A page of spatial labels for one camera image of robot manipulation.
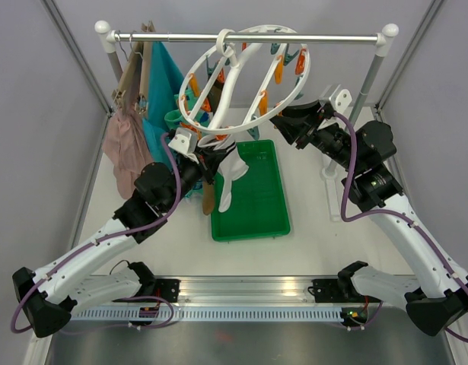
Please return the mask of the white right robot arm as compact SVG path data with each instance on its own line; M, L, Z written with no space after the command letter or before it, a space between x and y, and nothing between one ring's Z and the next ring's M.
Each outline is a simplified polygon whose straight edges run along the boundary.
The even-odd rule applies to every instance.
M270 121L289 144L298 149L312 145L345 169L342 221L372 219L415 275L403 280L357 261L338 273L339 295L389 303L426 335L451 334L450 325L468 313L468 272L426 230L386 168L385 160L396 153L391 127L371 120L355 129L330 103L319 100L285 107Z

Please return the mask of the teal shirt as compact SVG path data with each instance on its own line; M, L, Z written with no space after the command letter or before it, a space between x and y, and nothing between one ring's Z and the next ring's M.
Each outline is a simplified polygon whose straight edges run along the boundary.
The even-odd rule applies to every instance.
M148 111L142 120L145 140L154 162L170 161L161 145L161 136L169 129L164 117L177 109L175 94L179 93L183 74L163 43L151 43L151 66L149 68Z

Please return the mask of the white black striped sock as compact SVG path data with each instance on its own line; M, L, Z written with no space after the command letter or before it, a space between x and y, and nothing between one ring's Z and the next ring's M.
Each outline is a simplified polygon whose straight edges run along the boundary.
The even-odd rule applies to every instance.
M213 148L214 151L226 150L228 153L218 168L224 180L218 211L226 212L231 205L232 182L243 177L249 167L239 155L234 135L227 135L222 140L218 139L217 135L206 135L199 140L199 146Z

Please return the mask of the white round clip hanger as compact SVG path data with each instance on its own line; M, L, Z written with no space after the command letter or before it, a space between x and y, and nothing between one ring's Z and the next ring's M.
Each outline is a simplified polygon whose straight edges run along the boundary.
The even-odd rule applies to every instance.
M264 43L243 67L234 87L230 108L222 123L224 127L232 128L243 122L278 47L278 44ZM276 77L271 79L267 87L267 110L271 110L286 98L297 84L298 77L295 69L300 49L301 46L298 43L288 45L284 63L278 68ZM184 122L202 133L206 133L203 128L209 125L214 116L209 105L209 91L215 80L224 84L230 70L230 67L226 65L219 76L212 75L220 58L218 53L209 56L207 62L196 70L194 79L185 94L183 96L178 94L179 109Z

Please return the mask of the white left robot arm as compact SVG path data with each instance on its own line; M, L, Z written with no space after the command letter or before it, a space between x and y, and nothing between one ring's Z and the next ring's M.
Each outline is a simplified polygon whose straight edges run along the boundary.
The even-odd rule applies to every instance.
M154 235L176 210L180 200L204 179L211 182L226 150L198 148L193 157L170 157L170 164L150 163L135 181L132 197L117 209L92 237L41 268L20 268L12 275L18 307L11 331L21 332L24 313L38 338L63 329L86 309L110 301L162 302L156 297L156 277L143 262L132 262L114 274L92 278L97 269Z

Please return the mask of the white metal clothes rack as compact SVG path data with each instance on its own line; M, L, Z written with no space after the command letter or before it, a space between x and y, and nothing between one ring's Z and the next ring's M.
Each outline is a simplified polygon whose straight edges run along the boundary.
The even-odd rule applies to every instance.
M105 52L111 54L116 50L116 44L132 38L133 41L142 42L169 42L169 43L192 43L210 42L212 48L204 53L191 67L180 87L179 95L183 96L194 79L196 70L207 62L209 56L214 53L220 55L218 65L214 68L212 75L220 75L224 66L228 65L230 70L224 83L220 103L217 112L214 114L208 126L203 131L212 135L230 135L247 131L255 126L269 121L275 114L280 113L294 101L302 91L310 73L310 53L308 46L311 43L343 43L343 44L370 44L375 47L375 54L369 71L365 77L363 86L356 100L352 99L349 105L352 108L350 119L356 121L361 108L367 98L368 91L374 83L382 61L387 56L394 38L399 33L396 24L387 24L380 33L370 36L355 35L309 35L295 32L289 27L271 24L258 25L242 30L239 33L233 30L223 29L217 35L212 34L180 34L180 33L121 33L112 30L106 21L98 21L94 25L95 32L100 37L100 41ZM272 62L259 87L257 95L248 109L243 122L239 126L226 128L222 125L231 105L231 98L235 84L248 60L261 48L264 43L278 44L277 51L272 56ZM288 96L282 99L271 110L266 109L267 87L272 78L276 77L277 70L285 59L285 51L291 43L298 43L301 49L298 53L298 61L295 74L298 82Z

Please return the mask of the grey clothes peg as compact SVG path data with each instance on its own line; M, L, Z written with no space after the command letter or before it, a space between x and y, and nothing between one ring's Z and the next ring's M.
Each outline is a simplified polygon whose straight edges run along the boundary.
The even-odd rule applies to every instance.
M255 126L251 129L248 129L247 130L248 134L250 135L250 137L255 140L255 141L258 141L259 140L259 137L260 137L260 133L259 133L259 127L258 126Z

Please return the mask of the pink garment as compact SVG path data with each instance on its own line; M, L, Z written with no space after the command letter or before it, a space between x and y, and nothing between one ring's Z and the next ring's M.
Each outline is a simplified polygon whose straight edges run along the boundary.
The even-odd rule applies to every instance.
M118 193L132 197L134 182L144 167L153 162L148 149L142 119L135 110L119 108L108 122L102 150L113 164Z

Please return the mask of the green plastic tray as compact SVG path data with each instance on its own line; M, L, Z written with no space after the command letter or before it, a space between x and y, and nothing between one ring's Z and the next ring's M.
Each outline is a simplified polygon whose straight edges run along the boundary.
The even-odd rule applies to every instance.
M232 182L229 209L220 212L215 206L212 239L232 242L288 235L291 225L274 141L244 141L237 146L249 169Z

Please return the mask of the brown sock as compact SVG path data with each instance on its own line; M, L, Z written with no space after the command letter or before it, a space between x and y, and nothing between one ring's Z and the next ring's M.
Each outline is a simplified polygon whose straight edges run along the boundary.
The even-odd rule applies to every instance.
M216 113L218 105L220 103L221 94L223 91L224 84L218 80L215 80L212 88L209 91L208 100L211 107L212 113Z
M215 208L215 187L206 181L202 182L202 213L205 216L210 215Z

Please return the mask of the beige wooden hanger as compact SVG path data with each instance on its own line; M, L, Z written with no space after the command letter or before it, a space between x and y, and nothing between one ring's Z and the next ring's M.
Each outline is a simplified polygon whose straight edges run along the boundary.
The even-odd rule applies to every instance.
M134 109L141 117L146 117L148 111L149 81L152 66L152 42L133 41L129 38L130 52L126 57L126 65L122 68L120 61L111 61L113 71L118 81L111 97L116 108L125 113Z

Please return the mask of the mint green patterned sock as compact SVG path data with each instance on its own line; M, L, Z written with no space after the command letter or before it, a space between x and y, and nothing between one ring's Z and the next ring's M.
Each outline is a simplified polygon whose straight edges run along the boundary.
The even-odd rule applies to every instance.
M189 190L185 198L191 199L191 198L198 198L202 197L203 194L203 188L202 188L202 180L197 181L194 186Z

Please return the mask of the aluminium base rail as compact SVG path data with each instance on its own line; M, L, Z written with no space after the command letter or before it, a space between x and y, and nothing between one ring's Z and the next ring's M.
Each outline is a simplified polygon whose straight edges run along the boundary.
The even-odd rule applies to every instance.
M334 322L357 326L377 312L373 297L343 296L334 276L159 277L156 300L114 300L80 309L73 321Z

